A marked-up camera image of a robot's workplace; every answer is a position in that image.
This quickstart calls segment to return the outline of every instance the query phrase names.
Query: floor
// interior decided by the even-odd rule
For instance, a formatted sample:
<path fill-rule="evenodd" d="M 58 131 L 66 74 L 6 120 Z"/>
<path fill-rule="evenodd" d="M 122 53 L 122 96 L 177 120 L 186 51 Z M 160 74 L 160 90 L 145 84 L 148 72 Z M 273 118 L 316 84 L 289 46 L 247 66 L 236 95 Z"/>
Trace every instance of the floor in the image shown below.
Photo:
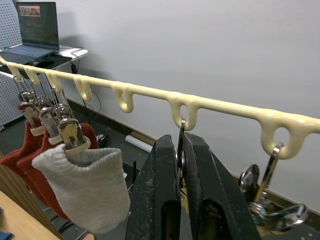
<path fill-rule="evenodd" d="M 87 117 L 84 114 L 79 112 L 74 112 L 74 116 L 79 120 L 80 123 L 87 123 Z M 125 135 L 112 130 L 111 128 L 91 120 L 92 128 L 94 129 L 96 135 L 103 134 L 110 138 L 108 147 L 119 148 L 122 151 L 122 160 L 123 162 L 133 165 L 133 162 L 136 161 L 138 169 L 141 169 L 144 165 L 148 153 L 137 148 L 130 143 L 125 141 Z M 0 150 L 5 155 L 16 149 L 19 149 L 24 140 L 24 129 L 25 129 L 25 119 L 23 117 L 5 125 L 5 130 L 0 132 Z M 56 216 L 56 213 L 51 210 L 45 210 L 47 216 L 52 219 Z M 57 229 L 61 228 L 63 224 L 66 223 L 65 220 L 60 217 L 52 220 L 52 223 L 56 226 Z M 126 222 L 121 223 L 114 230 L 106 234 L 97 234 L 95 239 L 97 240 L 124 240 L 126 235 Z M 75 240 L 81 233 L 84 232 L 84 229 L 81 227 L 71 226 L 63 234 L 63 239 L 65 240 Z M 303 225 L 299 228 L 295 228 L 289 233 L 283 235 L 272 235 L 263 238 L 263 240 L 320 240 L 319 232 L 315 231 L 313 228 Z M 180 239 L 181 240 L 191 240 L 191 230 L 190 222 L 188 216 L 182 208 L 181 212 L 181 230 L 180 230 Z"/>

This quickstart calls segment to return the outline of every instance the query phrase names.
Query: red sock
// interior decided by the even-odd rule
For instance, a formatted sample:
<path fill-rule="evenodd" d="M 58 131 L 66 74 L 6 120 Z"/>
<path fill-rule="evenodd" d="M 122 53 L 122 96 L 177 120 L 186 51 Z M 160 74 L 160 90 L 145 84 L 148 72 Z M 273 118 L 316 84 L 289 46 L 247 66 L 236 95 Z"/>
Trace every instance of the red sock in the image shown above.
<path fill-rule="evenodd" d="M 91 141 L 90 149 L 98 149 L 99 148 L 98 141 L 92 127 L 89 124 L 82 123 L 81 131 L 83 135 L 85 135 L 90 139 Z M 52 149 L 62 143 L 63 142 L 60 142 L 56 145 L 51 145 L 49 143 L 49 134 L 47 131 L 44 131 L 44 137 L 43 137 L 41 148 L 36 152 L 34 152 L 33 154 L 19 160 L 19 162 L 17 163 L 17 166 L 20 169 L 22 169 L 24 173 L 32 180 L 32 182 L 35 184 L 38 191 L 45 198 L 46 202 L 48 203 L 48 206 L 52 208 L 61 218 L 68 220 L 69 219 L 68 216 L 62 211 L 57 201 L 56 195 L 52 190 L 51 186 L 49 185 L 46 177 L 42 174 L 41 171 L 37 170 L 32 166 L 32 160 L 35 157 L 42 154 L 46 150 Z"/>
<path fill-rule="evenodd" d="M 31 125 L 28 121 L 25 121 L 25 129 L 24 129 L 24 142 L 20 149 L 13 151 L 1 160 L 1 164 L 8 167 L 10 170 L 15 172 L 19 175 L 20 178 L 24 180 L 26 185 L 29 187 L 30 190 L 33 191 L 34 195 L 46 206 L 48 206 L 45 198 L 40 194 L 38 189 L 36 188 L 35 184 L 28 178 L 28 176 L 24 173 L 22 169 L 17 166 L 17 162 L 25 158 L 38 149 L 41 148 L 43 135 L 40 136 L 33 136 L 30 132 Z"/>

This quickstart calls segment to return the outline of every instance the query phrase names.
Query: desk leg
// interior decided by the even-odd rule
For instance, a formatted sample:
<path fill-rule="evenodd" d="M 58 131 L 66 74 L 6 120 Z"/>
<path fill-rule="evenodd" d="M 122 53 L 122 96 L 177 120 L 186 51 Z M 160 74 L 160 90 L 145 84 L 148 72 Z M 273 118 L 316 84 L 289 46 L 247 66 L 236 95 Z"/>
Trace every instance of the desk leg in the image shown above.
<path fill-rule="evenodd" d="M 0 191 L 18 204 L 50 232 L 63 240 L 62 236 L 28 191 L 25 183 L 6 166 L 0 165 Z"/>

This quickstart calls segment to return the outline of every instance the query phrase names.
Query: gray sock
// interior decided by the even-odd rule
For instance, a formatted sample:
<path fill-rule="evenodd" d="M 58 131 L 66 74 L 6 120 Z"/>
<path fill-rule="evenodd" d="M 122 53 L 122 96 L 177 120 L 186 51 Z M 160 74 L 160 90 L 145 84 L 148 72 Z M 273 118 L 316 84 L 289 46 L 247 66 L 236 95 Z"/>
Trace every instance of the gray sock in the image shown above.
<path fill-rule="evenodd" d="M 48 180 L 63 212 L 94 234 L 114 229 L 126 219 L 130 199 L 117 148 L 87 149 L 75 156 L 61 144 L 32 161 Z"/>

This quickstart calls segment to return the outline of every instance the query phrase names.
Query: laptop keyboard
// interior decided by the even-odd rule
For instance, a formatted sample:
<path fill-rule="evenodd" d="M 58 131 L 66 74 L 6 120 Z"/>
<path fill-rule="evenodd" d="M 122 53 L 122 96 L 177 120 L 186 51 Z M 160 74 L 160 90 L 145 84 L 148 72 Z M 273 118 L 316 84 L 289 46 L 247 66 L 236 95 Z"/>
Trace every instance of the laptop keyboard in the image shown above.
<path fill-rule="evenodd" d="M 7 53 L 20 54 L 25 56 L 40 57 L 49 54 L 51 49 L 20 45 L 6 50 Z"/>

